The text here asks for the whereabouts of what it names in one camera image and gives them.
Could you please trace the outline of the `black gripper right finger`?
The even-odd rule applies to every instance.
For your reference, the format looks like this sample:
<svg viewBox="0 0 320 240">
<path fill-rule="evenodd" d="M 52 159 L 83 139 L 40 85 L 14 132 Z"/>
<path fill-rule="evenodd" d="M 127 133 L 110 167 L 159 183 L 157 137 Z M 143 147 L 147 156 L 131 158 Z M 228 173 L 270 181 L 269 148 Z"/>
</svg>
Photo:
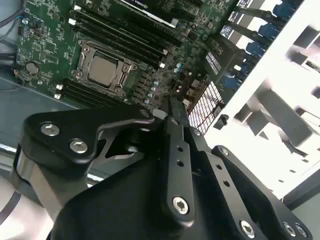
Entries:
<svg viewBox="0 0 320 240">
<path fill-rule="evenodd" d="M 210 148 L 189 124 L 183 103 L 179 119 L 189 144 L 195 196 L 195 240 L 311 240 L 308 227 L 227 147 Z"/>
</svg>

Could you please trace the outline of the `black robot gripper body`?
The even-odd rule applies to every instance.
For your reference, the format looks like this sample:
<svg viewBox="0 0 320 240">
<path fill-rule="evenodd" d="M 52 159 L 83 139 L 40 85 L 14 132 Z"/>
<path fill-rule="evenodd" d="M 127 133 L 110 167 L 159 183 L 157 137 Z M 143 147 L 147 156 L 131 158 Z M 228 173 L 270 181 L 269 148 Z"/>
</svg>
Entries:
<svg viewBox="0 0 320 240">
<path fill-rule="evenodd" d="M 73 198 L 53 240 L 239 240 L 240 161 L 193 129 L 165 124 L 143 137 L 144 159 Z"/>
</svg>

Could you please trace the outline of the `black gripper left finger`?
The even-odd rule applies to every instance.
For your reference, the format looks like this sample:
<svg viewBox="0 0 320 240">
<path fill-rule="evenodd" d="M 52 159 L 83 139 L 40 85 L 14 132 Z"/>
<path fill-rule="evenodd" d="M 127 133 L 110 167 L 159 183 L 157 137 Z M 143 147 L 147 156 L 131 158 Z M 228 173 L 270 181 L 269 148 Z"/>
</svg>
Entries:
<svg viewBox="0 0 320 240">
<path fill-rule="evenodd" d="M 159 160 L 160 209 L 176 223 L 195 219 L 190 147 L 184 105 L 172 97 L 167 112 L 140 105 L 36 113 L 23 123 L 14 161 L 52 220 L 87 189 L 92 166 L 131 157 Z"/>
</svg>

